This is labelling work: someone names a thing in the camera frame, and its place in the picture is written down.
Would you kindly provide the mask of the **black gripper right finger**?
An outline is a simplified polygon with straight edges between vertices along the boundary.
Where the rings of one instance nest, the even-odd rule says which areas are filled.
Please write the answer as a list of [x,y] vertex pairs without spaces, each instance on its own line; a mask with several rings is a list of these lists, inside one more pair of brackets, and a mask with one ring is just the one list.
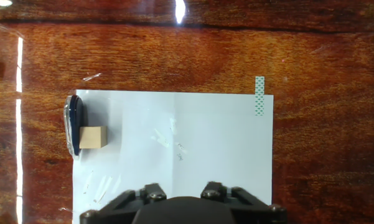
[[285,207],[267,205],[241,187],[228,188],[221,182],[208,182],[200,198],[224,204],[236,223],[287,224]]

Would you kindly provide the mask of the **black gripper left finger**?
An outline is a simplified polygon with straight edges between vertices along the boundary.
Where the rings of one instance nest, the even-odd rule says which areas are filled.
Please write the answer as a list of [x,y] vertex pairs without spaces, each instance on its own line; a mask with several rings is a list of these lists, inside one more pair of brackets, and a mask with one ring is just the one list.
[[139,190],[126,190],[100,210],[87,210],[80,215],[80,224],[132,223],[145,205],[166,200],[167,195],[158,183]]

